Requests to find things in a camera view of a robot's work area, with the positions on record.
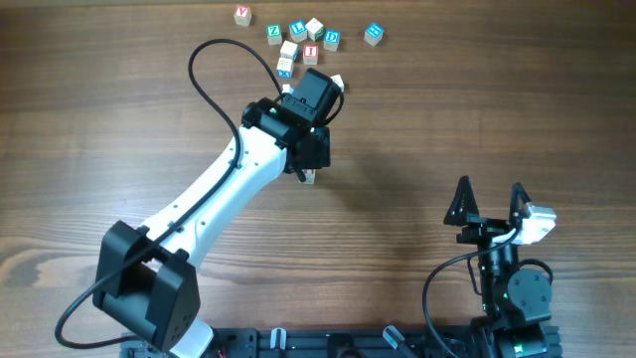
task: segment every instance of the white block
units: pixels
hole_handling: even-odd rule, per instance
[[[305,45],[302,62],[305,65],[318,65],[318,45]]]
[[[235,21],[237,25],[249,26],[251,21],[251,10],[244,5],[237,5],[235,8]]]
[[[282,43],[282,47],[280,48],[281,58],[296,61],[296,56],[298,56],[298,45],[289,41],[285,41],[284,43]]]
[[[307,179],[307,180],[305,180],[303,182],[303,184],[314,185],[314,182],[316,181],[316,170],[315,169],[303,169],[302,172],[305,173],[305,178]]]
[[[338,44],[340,44],[340,32],[336,30],[327,30],[327,32],[325,32],[324,42],[325,50],[338,51]]]
[[[385,29],[383,29],[380,25],[373,23],[367,31],[365,31],[365,41],[368,42],[371,46],[375,46],[382,39],[382,35],[385,33]]]
[[[289,25],[289,35],[291,35],[291,40],[295,43],[307,40],[307,28],[305,27],[305,23],[302,22],[302,20],[298,20]]]
[[[283,93],[293,94],[294,93],[294,89],[288,84],[283,84],[282,85],[282,92]]]
[[[338,85],[342,92],[345,91],[345,83],[342,81],[342,77],[340,77],[340,75],[332,76],[331,80]]]
[[[318,21],[316,18],[309,20],[307,23],[307,35],[313,41],[318,41],[322,36],[322,33],[325,30],[325,27],[322,26],[322,23]]]
[[[294,62],[291,59],[286,58],[278,59],[276,72],[280,78],[291,79],[291,74],[294,72]]]
[[[267,42],[269,45],[282,44],[282,31],[280,31],[280,25],[267,25]]]

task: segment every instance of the black cable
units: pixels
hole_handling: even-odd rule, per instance
[[[437,341],[437,343],[439,343],[439,345],[446,350],[446,352],[448,352],[448,354],[450,354],[452,357],[454,358],[459,358],[457,357],[451,350],[450,348],[448,348],[448,346],[446,346],[446,344],[444,343],[444,341],[441,339],[441,337],[439,336],[439,334],[437,333],[437,331],[435,330],[435,327],[433,326],[433,322],[430,319],[430,315],[428,314],[428,303],[426,301],[426,297],[428,295],[428,287],[430,286],[430,283],[432,282],[433,278],[435,277],[436,274],[440,273],[443,269],[448,268],[449,266],[455,264],[455,263],[459,263],[462,260],[468,260],[471,258],[475,258],[475,257],[479,257],[482,255],[486,255],[486,254],[490,254],[492,252],[495,252],[499,249],[505,248],[506,246],[510,245],[510,243],[512,243],[515,239],[517,239],[517,236],[519,235],[519,231],[520,228],[517,228],[517,230],[515,230],[515,233],[505,242],[501,243],[500,245],[494,246],[490,249],[487,250],[482,250],[480,252],[475,252],[472,254],[466,254],[466,255],[462,255],[459,256],[457,258],[451,259],[447,262],[445,262],[444,264],[438,266],[436,269],[433,270],[433,272],[430,273],[430,275],[428,276],[428,278],[426,279],[426,283],[424,284],[424,290],[421,293],[421,305],[422,305],[422,309],[424,310],[424,318],[426,319],[426,324],[428,325],[428,329],[430,331],[430,334],[433,336],[433,338],[435,338],[435,340]]]
[[[468,273],[470,273],[470,281],[473,283],[473,290],[475,291],[475,294],[481,295],[481,293],[479,292],[479,289],[477,289],[477,281],[475,280],[475,272],[473,271],[473,266],[470,264],[470,259],[472,258],[468,258],[466,260],[466,264],[468,265]]]
[[[239,165],[241,151],[240,151],[240,136],[239,136],[237,127],[233,124],[232,120],[228,117],[228,115],[206,94],[206,92],[201,88],[201,86],[199,86],[199,83],[197,83],[197,80],[195,80],[195,76],[192,70],[197,54],[199,54],[201,50],[213,44],[232,44],[232,45],[236,45],[246,49],[248,52],[254,55],[260,61],[260,63],[265,67],[265,69],[269,73],[269,76],[271,77],[271,80],[276,85],[276,89],[278,90],[278,93],[282,93],[282,90],[280,89],[280,85],[278,84],[278,81],[276,80],[276,77],[274,76],[274,73],[271,71],[271,69],[265,62],[265,60],[261,56],[259,56],[256,53],[256,51],[254,51],[248,45],[245,45],[243,43],[240,43],[234,40],[216,39],[216,40],[211,40],[206,43],[203,43],[192,53],[192,55],[190,56],[190,61],[188,63],[188,75],[190,76],[190,81],[192,82],[192,85],[195,87],[197,92],[206,100],[207,103],[209,103],[219,113],[219,115],[224,119],[224,121],[230,127],[230,130],[232,131],[232,135],[234,136],[235,143],[237,144],[237,150],[235,151],[233,165],[228,167],[228,170],[226,170],[226,172],[223,174],[221,179],[219,179],[219,181],[212,188],[210,188],[210,190],[203,197],[201,197],[201,199],[199,199],[199,201],[197,201],[195,205],[193,205],[190,209],[188,209],[188,211],[184,215],[182,215],[179,218],[179,220],[177,220],[173,225],[171,225],[168,228],[168,230],[166,230],[163,234],[161,234],[152,244],[150,244],[144,250],[139,252],[137,255],[127,260],[125,263],[123,263],[123,265],[120,268],[118,268],[117,270],[114,270],[113,272],[104,276],[99,281],[95,282],[84,293],[82,293],[73,303],[71,303],[69,308],[67,308],[67,310],[62,314],[62,316],[60,316],[60,319],[58,320],[58,324],[56,324],[56,329],[55,329],[56,340],[58,341],[58,343],[62,344],[65,347],[75,348],[75,349],[93,349],[93,348],[101,348],[101,347],[105,347],[105,346],[109,346],[113,344],[118,344],[118,343],[126,342],[129,340],[139,339],[137,336],[126,336],[126,337],[114,338],[114,339],[109,339],[109,340],[104,340],[99,342],[76,343],[76,342],[71,342],[67,340],[62,335],[62,331],[69,317],[71,317],[73,312],[75,312],[76,309],[78,309],[78,307],[87,298],[89,298],[92,294],[94,294],[107,281],[115,277],[117,274],[119,274],[123,270],[128,269],[133,264],[136,264],[139,261],[141,261],[143,257],[150,254],[150,252],[153,251],[155,248],[157,248],[159,244],[161,244],[164,240],[168,239],[170,235],[172,235],[177,229],[179,229],[181,225],[183,225],[190,218],[190,216],[192,216],[192,214],[194,214],[205,202],[208,201],[208,199],[210,199],[215,194],[215,192],[217,192],[217,190],[223,185],[223,183],[226,180],[228,180],[228,178],[230,177],[234,169],[238,167]]]
[[[285,93],[281,93],[279,94],[275,99],[274,99],[274,103],[278,103],[279,100],[287,97],[288,95],[290,95],[289,93],[285,92]]]
[[[544,271],[549,276],[548,281],[550,282],[550,284],[553,284],[553,279],[555,278],[555,274],[553,273],[553,270],[548,266],[548,264],[537,259],[525,259],[519,263],[519,268],[525,265],[534,265],[544,269]]]
[[[340,91],[340,103],[338,104],[338,109],[336,109],[336,111],[331,114],[331,116],[327,119],[325,119],[325,122],[322,123],[322,126],[325,126],[327,124],[329,124],[332,120],[334,120],[334,118],[336,117],[336,115],[338,115],[338,113],[340,113],[340,109],[342,109],[342,105],[345,104],[345,93],[341,90]]]

